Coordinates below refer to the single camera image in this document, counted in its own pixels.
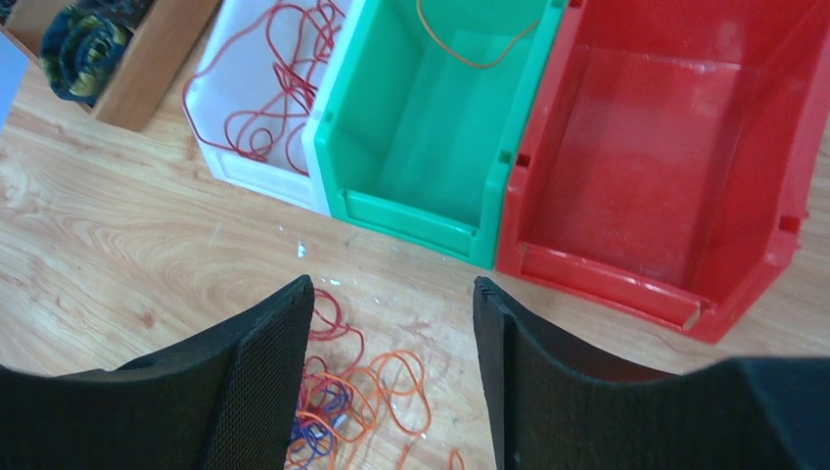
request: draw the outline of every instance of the wood grain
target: wood grain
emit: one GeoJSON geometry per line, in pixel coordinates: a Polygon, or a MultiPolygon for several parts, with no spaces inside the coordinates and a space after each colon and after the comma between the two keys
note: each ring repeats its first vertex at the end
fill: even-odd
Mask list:
{"type": "Polygon", "coordinates": [[[155,0],[92,117],[140,131],[199,41],[221,0],[155,0]]]}
{"type": "MultiPolygon", "coordinates": [[[[0,136],[0,363],[41,374],[113,368],[309,273],[346,304],[370,355],[409,348],[429,367],[435,420],[408,465],[445,468],[459,447],[467,468],[493,468],[471,321],[473,279],[484,272],[213,180],[180,92],[179,82],[139,135],[55,99],[29,68],[0,136]]],[[[829,354],[830,130],[809,209],[793,265],[715,347],[490,275],[590,343],[672,372],[735,354],[829,354]]],[[[355,348],[310,351],[346,361],[355,348]]],[[[417,403],[397,405],[406,419],[423,417],[417,403]]],[[[384,428],[357,467],[393,468],[406,443],[384,428]]]]}
{"type": "Polygon", "coordinates": [[[19,0],[6,20],[6,28],[18,38],[26,51],[39,55],[43,33],[52,19],[74,0],[19,0]]]}

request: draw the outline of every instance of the red plastic bin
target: red plastic bin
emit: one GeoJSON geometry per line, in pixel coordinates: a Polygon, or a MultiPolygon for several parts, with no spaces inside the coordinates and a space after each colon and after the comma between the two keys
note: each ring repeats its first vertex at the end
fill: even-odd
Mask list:
{"type": "Polygon", "coordinates": [[[791,262],[830,112],[827,0],[575,0],[496,269],[714,343],[791,262]]]}

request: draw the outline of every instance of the orange wire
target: orange wire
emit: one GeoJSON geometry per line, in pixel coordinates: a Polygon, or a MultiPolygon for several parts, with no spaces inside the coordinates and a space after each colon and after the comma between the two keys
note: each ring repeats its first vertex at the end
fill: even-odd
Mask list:
{"type": "MultiPolygon", "coordinates": [[[[403,462],[406,460],[406,457],[409,456],[409,452],[415,446],[415,443],[417,443],[417,441],[412,441],[403,448],[403,451],[400,453],[400,457],[397,459],[397,465],[394,467],[394,470],[403,470],[403,462]]],[[[457,448],[454,448],[449,452],[449,470],[455,469],[456,461],[458,461],[458,464],[461,466],[459,470],[467,470],[467,467],[464,465],[464,458],[461,457],[461,452],[458,451],[457,448]]]]}
{"type": "Polygon", "coordinates": [[[510,49],[512,49],[513,46],[515,46],[517,42],[521,41],[522,38],[524,38],[525,36],[530,34],[530,32],[533,31],[539,25],[539,21],[533,22],[533,24],[528,26],[524,31],[522,31],[518,35],[514,36],[513,39],[511,39],[510,42],[507,44],[507,46],[505,46],[504,50],[501,51],[501,54],[499,54],[499,56],[494,61],[492,61],[490,63],[487,63],[487,64],[479,64],[477,62],[472,62],[472,61],[466,59],[461,54],[453,51],[449,46],[444,44],[444,42],[441,41],[440,38],[438,38],[438,35],[430,27],[430,24],[427,23],[427,19],[424,18],[424,9],[423,9],[423,6],[421,5],[421,3],[422,3],[422,0],[415,0],[415,8],[418,10],[418,18],[421,19],[421,24],[424,26],[424,29],[427,31],[427,33],[430,35],[430,37],[432,37],[433,40],[436,42],[436,44],[438,46],[440,46],[441,49],[446,51],[447,54],[449,54],[450,56],[458,59],[462,63],[464,63],[464,64],[466,64],[466,65],[468,65],[468,66],[470,66],[474,69],[489,69],[491,67],[497,66],[502,60],[504,60],[504,57],[507,56],[507,53],[510,52],[510,49]]]}
{"type": "MultiPolygon", "coordinates": [[[[348,327],[356,331],[361,339],[363,338],[362,333],[354,329],[353,327],[348,327]]],[[[340,338],[342,335],[328,335],[326,336],[326,340],[321,337],[321,341],[328,341],[327,339],[331,337],[331,339],[340,338]]],[[[386,409],[386,412],[389,414],[390,418],[394,425],[406,436],[412,438],[422,438],[424,437],[425,433],[430,429],[430,426],[433,422],[433,412],[430,408],[430,404],[427,401],[427,396],[424,392],[424,383],[427,377],[427,369],[424,366],[424,362],[421,360],[418,355],[414,352],[409,350],[396,350],[392,352],[387,352],[381,355],[378,355],[374,359],[369,362],[369,365],[366,367],[354,367],[351,366],[344,372],[341,372],[341,375],[334,375],[328,372],[328,367],[326,365],[326,361],[323,360],[322,357],[313,355],[310,356],[305,363],[304,368],[304,382],[303,386],[306,390],[312,391],[317,386],[324,386],[329,387],[331,385],[337,384],[342,386],[343,388],[348,390],[348,394],[350,395],[350,400],[348,402],[347,408],[342,411],[342,414],[351,418],[350,421],[357,424],[360,430],[357,434],[349,433],[349,436],[343,432],[339,432],[334,429],[328,418],[323,418],[313,412],[311,412],[312,407],[319,407],[322,405],[321,403],[314,403],[314,396],[311,395],[313,392],[308,392],[309,395],[300,402],[300,408],[296,412],[296,417],[299,418],[302,422],[309,422],[313,421],[314,424],[319,425],[321,428],[324,428],[327,432],[331,433],[333,437],[330,444],[325,444],[325,450],[328,450],[328,446],[331,446],[331,452],[328,454],[328,464],[327,469],[334,470],[335,462],[338,460],[338,454],[342,453],[345,449],[345,445],[350,445],[351,449],[346,457],[346,464],[343,468],[348,469],[351,467],[354,458],[357,456],[357,453],[362,448],[363,444],[378,431],[381,425],[381,413],[383,408],[386,409]],[[319,361],[320,365],[322,366],[322,370],[315,373],[309,373],[309,364],[312,361],[319,361]],[[405,370],[406,373],[409,375],[409,380],[412,381],[412,386],[408,388],[400,388],[396,384],[388,387],[383,380],[383,376],[385,371],[388,370],[388,367],[393,362],[399,362],[401,365],[401,370],[405,370]],[[368,379],[368,385],[371,387],[371,391],[364,392],[361,391],[360,388],[357,387],[356,379],[359,377],[365,377],[368,379]],[[397,417],[397,413],[395,412],[395,407],[392,404],[393,398],[405,398],[405,397],[417,397],[421,404],[424,405],[424,424],[418,429],[409,429],[403,423],[400,422],[400,419],[397,417]]],[[[409,450],[412,449],[412,445],[416,442],[413,441],[408,446],[403,449],[403,453],[401,454],[400,459],[398,460],[398,467],[400,468],[403,465],[403,461],[409,453],[409,450]]],[[[307,466],[308,461],[303,461],[301,457],[295,458],[294,453],[295,450],[300,452],[302,447],[304,446],[303,441],[296,441],[289,447],[289,452],[287,456],[287,467],[286,468],[305,468],[307,466]]],[[[449,454],[449,468],[450,470],[455,470],[455,464],[458,462],[460,465],[459,470],[465,470],[464,468],[464,459],[461,457],[461,453],[454,449],[449,454]]]]}

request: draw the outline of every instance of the white plastic bin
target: white plastic bin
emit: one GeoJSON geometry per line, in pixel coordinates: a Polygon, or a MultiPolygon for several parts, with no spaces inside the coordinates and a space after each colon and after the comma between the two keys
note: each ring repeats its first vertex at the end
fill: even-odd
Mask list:
{"type": "MultiPolygon", "coordinates": [[[[311,59],[318,32],[311,21],[305,21],[300,37],[302,14],[295,8],[275,15],[269,12],[278,4],[307,10],[329,3],[337,5],[351,21],[325,7],[326,15],[335,18],[334,26],[341,29],[335,35],[337,47],[327,61],[328,66],[321,64],[315,68],[308,80],[310,85],[319,87],[325,76],[337,72],[342,59],[336,64],[333,59],[338,50],[348,45],[363,0],[225,0],[184,95],[186,113],[213,177],[324,215],[329,214],[329,208],[319,166],[309,160],[302,144],[303,127],[311,109],[304,109],[294,99],[287,104],[283,100],[274,102],[283,88],[275,72],[278,60],[271,49],[273,45],[287,62],[295,51],[299,59],[311,59]],[[290,117],[254,118],[254,112],[263,111],[290,117]],[[280,137],[283,122],[285,132],[280,137]],[[266,148],[264,144],[271,141],[272,146],[266,148]],[[259,149],[257,153],[265,158],[264,162],[240,155],[240,151],[249,152],[252,146],[259,149]],[[294,167],[287,159],[286,149],[294,167]]],[[[312,17],[315,23],[323,24],[322,14],[312,17]]],[[[298,68],[302,75],[307,71],[307,65],[298,68]]],[[[285,73],[282,76],[290,80],[285,73]]],[[[301,93],[298,97],[302,103],[316,101],[301,93]]]]}
{"type": "Polygon", "coordinates": [[[311,177],[311,183],[314,188],[319,190],[317,197],[324,201],[326,205],[326,214],[329,214],[329,204],[326,200],[326,193],[323,188],[323,176],[320,174],[320,163],[317,160],[317,150],[314,147],[314,136],[317,134],[317,127],[320,126],[320,118],[323,111],[329,103],[329,96],[332,94],[332,88],[340,74],[343,59],[346,56],[348,44],[354,36],[354,29],[357,26],[357,20],[363,11],[363,4],[365,0],[352,0],[351,8],[348,10],[346,22],[340,35],[337,38],[337,47],[329,59],[329,67],[326,69],[326,74],[323,81],[317,89],[317,97],[314,100],[314,106],[311,109],[311,114],[305,123],[305,128],[302,130],[301,142],[303,153],[305,154],[305,161],[308,165],[308,173],[311,177]]]}

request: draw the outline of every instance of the green plastic bin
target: green plastic bin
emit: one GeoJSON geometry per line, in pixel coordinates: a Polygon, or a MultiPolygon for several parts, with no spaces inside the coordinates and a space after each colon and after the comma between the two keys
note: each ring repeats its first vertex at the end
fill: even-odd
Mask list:
{"type": "Polygon", "coordinates": [[[565,0],[366,0],[314,138],[333,217],[491,268],[511,163],[565,0]]]}

